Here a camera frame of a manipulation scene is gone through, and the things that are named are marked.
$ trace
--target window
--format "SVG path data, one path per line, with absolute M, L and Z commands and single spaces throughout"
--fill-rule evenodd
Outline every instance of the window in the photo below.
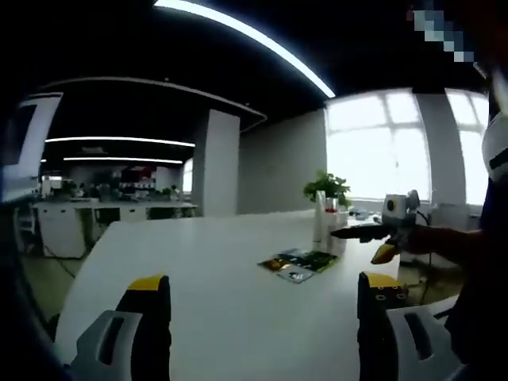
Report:
M 347 180 L 353 198 L 384 199 L 416 189 L 429 200 L 425 130 L 409 90 L 331 102 L 326 120 L 328 170 Z
M 193 162 L 192 159 L 189 159 L 185 162 L 183 165 L 183 185 L 182 185 L 182 191 L 185 193 L 192 192 L 192 168 L 193 168 Z
M 459 129 L 466 177 L 466 203 L 482 205 L 488 184 L 482 157 L 482 139 L 489 119 L 489 102 L 486 96 L 469 91 L 446 90 L 446 94 Z

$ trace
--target white bottle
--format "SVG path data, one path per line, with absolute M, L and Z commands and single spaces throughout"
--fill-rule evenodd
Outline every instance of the white bottle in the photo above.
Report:
M 314 238 L 315 244 L 323 241 L 323 230 L 328 229 L 328 222 L 325 221 L 325 200 L 326 195 L 323 190 L 316 192 L 316 211 L 314 214 Z

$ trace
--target green plant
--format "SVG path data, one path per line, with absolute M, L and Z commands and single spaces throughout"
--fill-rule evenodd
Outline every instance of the green plant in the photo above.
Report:
M 316 192 L 324 191 L 326 197 L 337 198 L 339 205 L 348 207 L 351 202 L 346 198 L 346 193 L 350 188 L 345 185 L 346 180 L 336 177 L 325 171 L 317 171 L 317 180 L 307 183 L 303 188 L 303 194 L 312 202 L 316 202 Z

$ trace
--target card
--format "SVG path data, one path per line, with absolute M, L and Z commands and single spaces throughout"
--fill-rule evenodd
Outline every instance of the card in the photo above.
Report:
M 265 260 L 264 262 L 261 262 L 259 265 L 261 267 L 266 268 L 269 271 L 277 272 L 290 266 L 291 264 L 286 260 L 280 258 L 273 258 L 271 260 Z
M 301 256 L 296 256 L 293 253 L 291 253 L 291 254 L 278 254 L 277 256 L 279 258 L 281 258 L 283 260 L 286 260 L 287 262 L 289 262 L 291 264 L 295 264 L 296 266 L 299 266 L 299 267 L 306 268 L 306 266 L 309 265 L 309 262 L 305 258 L 302 258 Z
M 315 272 L 323 272 L 328 267 L 335 264 L 338 260 L 337 256 L 332 254 L 328 254 L 327 252 L 308 252 L 304 257 L 304 260 L 307 261 L 306 269 L 315 271 Z
M 310 278 L 314 273 L 298 266 L 290 264 L 277 273 L 278 276 L 293 283 L 301 283 Z

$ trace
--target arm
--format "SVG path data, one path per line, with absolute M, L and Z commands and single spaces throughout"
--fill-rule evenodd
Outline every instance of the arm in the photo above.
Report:
M 474 256 L 486 248 L 485 234 L 481 230 L 460 232 L 449 228 L 418 226 L 408 237 L 407 252 L 426 254 L 435 252 L 461 266 L 468 266 Z

